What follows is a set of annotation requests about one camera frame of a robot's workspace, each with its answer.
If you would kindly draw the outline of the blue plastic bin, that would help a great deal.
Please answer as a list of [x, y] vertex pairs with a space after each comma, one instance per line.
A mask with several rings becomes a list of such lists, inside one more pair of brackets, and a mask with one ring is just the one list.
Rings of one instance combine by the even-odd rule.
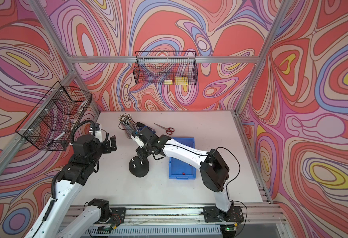
[[[195, 147], [195, 139], [193, 137], [173, 137], [177, 142], [186, 146]], [[196, 179], [197, 169], [177, 158], [170, 157], [169, 160], [169, 179], [176, 180], [192, 180]]]

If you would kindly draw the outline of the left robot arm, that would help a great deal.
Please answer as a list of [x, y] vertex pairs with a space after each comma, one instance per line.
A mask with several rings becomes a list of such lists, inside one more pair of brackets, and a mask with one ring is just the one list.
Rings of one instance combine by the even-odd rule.
[[99, 171], [103, 154], [117, 150], [115, 136], [101, 135], [98, 124], [85, 120], [77, 124], [70, 135], [74, 154], [51, 182], [51, 197], [26, 234], [27, 238], [79, 238], [93, 224], [108, 223], [112, 218], [109, 202], [95, 198], [82, 213], [62, 231], [59, 230], [72, 202], [90, 175]]

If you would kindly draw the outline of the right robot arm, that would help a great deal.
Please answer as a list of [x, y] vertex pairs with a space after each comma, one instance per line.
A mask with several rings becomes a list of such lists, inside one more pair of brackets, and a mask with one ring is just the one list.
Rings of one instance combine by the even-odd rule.
[[205, 222], [239, 224], [244, 221], [241, 207], [235, 206], [229, 197], [229, 167], [219, 153], [219, 147], [210, 151], [197, 150], [170, 136], [157, 136], [148, 128], [133, 132], [131, 139], [138, 144], [137, 156], [129, 163], [129, 171], [134, 176], [141, 178], [147, 175], [149, 166], [145, 165], [145, 161], [151, 155], [156, 161], [165, 157], [179, 159], [197, 169], [203, 185], [214, 193], [215, 206], [203, 208]]

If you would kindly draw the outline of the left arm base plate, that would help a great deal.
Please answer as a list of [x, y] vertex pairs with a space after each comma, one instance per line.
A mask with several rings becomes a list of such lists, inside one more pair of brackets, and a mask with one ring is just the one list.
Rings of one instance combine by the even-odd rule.
[[120, 225], [125, 221], [125, 207], [110, 207], [108, 210], [100, 208], [100, 218], [95, 224], [113, 224]]

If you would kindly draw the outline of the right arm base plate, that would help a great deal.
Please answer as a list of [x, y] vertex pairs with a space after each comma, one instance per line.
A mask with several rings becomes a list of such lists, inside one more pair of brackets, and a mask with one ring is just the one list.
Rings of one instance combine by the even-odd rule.
[[203, 211], [200, 212], [203, 215], [206, 223], [216, 222], [244, 222], [244, 215], [240, 206], [231, 206], [229, 211], [223, 212], [215, 206], [203, 207]]

